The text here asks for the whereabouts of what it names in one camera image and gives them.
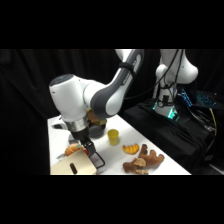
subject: green light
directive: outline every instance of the green light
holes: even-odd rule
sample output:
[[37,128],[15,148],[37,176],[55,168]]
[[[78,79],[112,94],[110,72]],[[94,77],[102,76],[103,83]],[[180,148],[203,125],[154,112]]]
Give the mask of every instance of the green light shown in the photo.
[[157,105],[157,103],[155,103],[154,107],[152,108],[153,110],[155,110],[155,109],[156,109],[156,105]]
[[176,114],[174,113],[174,108],[172,108],[171,110],[170,110],[170,113],[169,113],[169,115],[168,115],[168,118],[169,119],[173,119],[175,116],[176,116]]

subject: wire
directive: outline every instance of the wire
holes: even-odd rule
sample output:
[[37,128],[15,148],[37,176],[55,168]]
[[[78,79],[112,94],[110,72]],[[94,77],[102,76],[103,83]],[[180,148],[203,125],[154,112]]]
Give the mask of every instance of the wire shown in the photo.
[[174,55],[174,57],[173,57],[173,59],[172,59],[172,62],[171,62],[171,64],[170,64],[169,68],[167,69],[167,71],[165,72],[165,74],[160,78],[160,80],[159,80],[154,86],[152,86],[151,88],[149,88],[149,89],[148,89],[147,91],[145,91],[144,93],[141,93],[141,94],[139,94],[139,95],[137,95],[137,96],[133,96],[133,97],[125,98],[125,100],[132,100],[132,99],[138,98],[138,97],[140,97],[140,96],[143,96],[143,95],[145,95],[146,93],[150,92],[150,91],[151,91],[157,84],[159,84],[160,81],[167,75],[168,71],[169,71],[170,68],[172,67],[173,62],[174,62],[174,60],[176,59],[178,52],[179,52],[179,49],[176,50],[176,53],[175,53],[175,55]]
[[218,128],[217,128],[217,124],[216,124],[216,120],[215,120],[215,115],[213,113],[213,110],[210,108],[210,111],[211,111],[211,114],[212,114],[212,117],[213,117],[213,120],[214,120],[214,125],[215,125],[215,136],[217,136],[217,133],[218,133]]

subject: black cable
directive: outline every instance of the black cable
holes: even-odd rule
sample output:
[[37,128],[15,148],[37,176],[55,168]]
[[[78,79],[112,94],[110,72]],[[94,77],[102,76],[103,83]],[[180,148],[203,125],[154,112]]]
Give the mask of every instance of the black cable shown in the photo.
[[159,80],[154,86],[152,86],[150,89],[148,89],[148,90],[145,91],[144,93],[141,93],[141,94],[139,94],[139,95],[137,95],[137,96],[133,96],[133,97],[125,98],[125,100],[132,100],[132,99],[138,98],[138,97],[140,97],[140,96],[143,96],[143,95],[145,95],[146,93],[150,92],[150,91],[151,91],[157,84],[159,84],[160,81],[166,76],[166,74],[168,73],[168,71],[169,71],[170,68],[172,67],[173,62],[174,62],[174,60],[176,59],[178,52],[179,52],[179,49],[176,50],[176,53],[175,53],[175,55],[174,55],[174,57],[173,57],[173,59],[172,59],[172,62],[171,62],[171,64],[170,64],[169,68],[167,69],[167,71],[165,72],[165,74],[160,78],[160,80]]

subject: toy food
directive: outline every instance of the toy food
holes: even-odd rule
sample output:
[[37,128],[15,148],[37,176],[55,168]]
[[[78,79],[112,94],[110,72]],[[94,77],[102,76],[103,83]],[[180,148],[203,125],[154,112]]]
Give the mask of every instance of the toy food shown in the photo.
[[79,149],[84,149],[83,146],[77,144],[77,143],[74,143],[74,144],[71,144],[66,150],[65,150],[65,155],[66,156],[70,156],[71,154],[73,154],[74,152],[77,152]]
[[157,157],[156,152],[154,150],[151,150],[150,155],[147,155],[147,148],[147,145],[142,145],[142,149],[140,151],[138,159],[134,159],[131,163],[123,164],[123,168],[126,173],[148,175],[148,171],[143,170],[143,168],[159,165],[164,161],[165,157],[163,155],[159,155]]
[[123,150],[125,153],[130,154],[130,155],[135,155],[139,151],[139,145],[135,144],[133,146],[126,147],[125,145],[123,146]]
[[150,151],[150,155],[143,155],[140,154],[139,158],[144,159],[146,162],[146,167],[148,166],[155,166],[155,165],[159,165],[160,163],[162,163],[165,159],[165,157],[163,155],[159,155],[158,157],[156,156],[156,152],[154,150]]

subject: brown object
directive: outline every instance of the brown object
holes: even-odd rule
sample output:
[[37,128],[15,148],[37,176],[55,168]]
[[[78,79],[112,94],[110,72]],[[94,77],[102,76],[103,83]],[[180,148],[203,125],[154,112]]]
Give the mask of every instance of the brown object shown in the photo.
[[145,166],[146,166],[146,162],[144,159],[134,159],[131,163],[123,164],[125,173],[135,173],[138,175],[143,175],[143,173],[145,173],[145,171],[140,170],[141,168]]
[[139,158],[144,159],[146,161],[146,167],[159,165],[165,159],[165,157],[163,155],[159,155],[157,157],[156,156],[156,152],[154,150],[150,151],[150,155],[149,156],[140,154]]
[[104,119],[104,120],[101,120],[99,119],[94,113],[92,110],[89,110],[87,112],[87,116],[88,116],[88,120],[92,123],[92,124],[96,124],[98,126],[101,126],[101,125],[105,125],[107,123],[107,120]]
[[156,156],[154,150],[150,151],[150,155],[147,151],[147,145],[142,145],[142,149],[139,154],[138,159],[134,159],[131,163],[124,163],[123,168],[126,173],[135,173],[137,175],[148,175],[147,170],[142,170],[142,168],[155,166],[162,163],[165,159],[163,155]]
[[149,175],[148,170],[136,170],[138,175]]
[[136,159],[133,164],[139,167],[146,167],[146,161],[144,159]]
[[145,144],[143,144],[142,145],[142,148],[141,148],[141,151],[140,151],[140,153],[139,153],[139,156],[140,155],[147,155],[148,154],[148,146],[147,145],[145,145]]
[[123,164],[123,168],[124,168],[125,173],[136,173],[136,170],[138,169],[138,166],[134,165],[134,162],[136,160],[137,159],[134,159],[131,163],[124,163]]
[[77,144],[77,143],[74,143],[74,144],[71,144],[66,150],[65,150],[65,155],[66,156],[70,156],[71,154],[73,154],[74,152],[77,152],[79,149],[84,149],[83,146]]

